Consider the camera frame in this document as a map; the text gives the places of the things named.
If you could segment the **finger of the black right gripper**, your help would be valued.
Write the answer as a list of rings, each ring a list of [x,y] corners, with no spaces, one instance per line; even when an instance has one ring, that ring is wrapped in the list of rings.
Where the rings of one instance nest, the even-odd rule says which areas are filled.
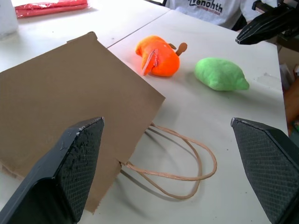
[[[252,45],[262,41],[269,40],[278,34],[284,32],[282,29],[265,29],[265,28],[243,28],[235,38],[235,42],[240,45]]]
[[[291,39],[299,35],[299,12],[285,6],[269,10],[256,17],[245,28],[282,29],[278,34],[284,39]]]

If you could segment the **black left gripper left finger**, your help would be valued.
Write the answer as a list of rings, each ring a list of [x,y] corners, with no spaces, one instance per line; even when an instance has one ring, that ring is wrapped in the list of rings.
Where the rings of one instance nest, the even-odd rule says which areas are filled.
[[[76,224],[94,179],[103,117],[67,128],[0,212],[2,224]]]

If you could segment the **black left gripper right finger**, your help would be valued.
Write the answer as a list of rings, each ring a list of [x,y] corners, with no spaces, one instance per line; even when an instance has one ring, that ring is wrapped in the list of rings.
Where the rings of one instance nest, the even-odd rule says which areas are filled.
[[[232,118],[246,177],[272,224],[299,222],[299,148],[281,130]]]

